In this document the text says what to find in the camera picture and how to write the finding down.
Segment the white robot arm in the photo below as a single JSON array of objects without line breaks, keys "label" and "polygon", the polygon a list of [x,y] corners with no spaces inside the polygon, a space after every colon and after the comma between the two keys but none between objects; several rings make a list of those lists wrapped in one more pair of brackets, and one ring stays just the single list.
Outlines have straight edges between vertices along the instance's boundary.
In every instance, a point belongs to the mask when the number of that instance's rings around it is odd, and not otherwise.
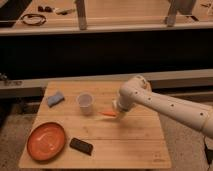
[{"label": "white robot arm", "polygon": [[118,93],[114,106],[120,114],[130,111],[135,104],[144,105],[213,139],[211,106],[154,93],[142,75],[124,82]]}]

